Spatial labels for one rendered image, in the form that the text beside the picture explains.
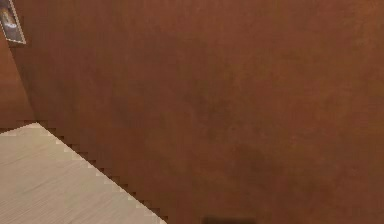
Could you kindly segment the white framed wall picture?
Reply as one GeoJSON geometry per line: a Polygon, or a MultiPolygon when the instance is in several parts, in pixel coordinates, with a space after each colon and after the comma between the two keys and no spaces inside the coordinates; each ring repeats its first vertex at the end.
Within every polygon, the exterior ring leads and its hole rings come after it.
{"type": "Polygon", "coordinates": [[[0,0],[0,25],[8,41],[26,43],[12,0],[0,0]]]}

